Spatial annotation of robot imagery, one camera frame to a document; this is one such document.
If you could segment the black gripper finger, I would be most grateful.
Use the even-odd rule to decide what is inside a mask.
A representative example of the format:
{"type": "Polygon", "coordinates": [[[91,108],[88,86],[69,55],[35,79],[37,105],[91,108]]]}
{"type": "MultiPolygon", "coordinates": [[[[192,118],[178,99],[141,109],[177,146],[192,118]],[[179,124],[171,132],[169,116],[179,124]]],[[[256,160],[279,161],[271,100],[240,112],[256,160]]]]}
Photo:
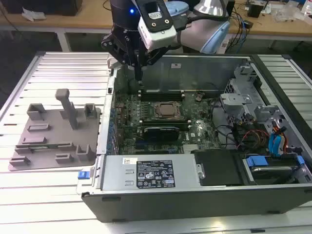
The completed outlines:
{"type": "Polygon", "coordinates": [[[148,51],[144,45],[141,45],[137,55],[137,80],[142,82],[142,68],[155,64],[166,52],[169,47],[161,47],[152,51],[148,51]]]}
{"type": "Polygon", "coordinates": [[[134,69],[135,79],[138,81],[138,60],[128,33],[118,38],[113,33],[104,37],[101,46],[106,49],[119,63],[134,69]]]}

